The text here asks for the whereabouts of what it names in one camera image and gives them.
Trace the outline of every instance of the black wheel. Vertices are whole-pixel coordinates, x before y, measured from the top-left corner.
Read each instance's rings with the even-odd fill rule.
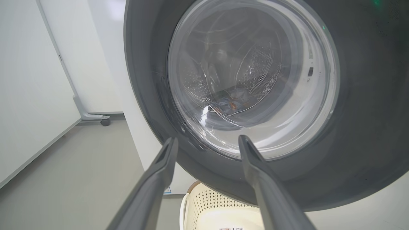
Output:
[[[108,119],[103,119],[103,120],[101,120],[101,124],[103,126],[108,126],[108,125],[111,124],[111,120],[109,118]]]

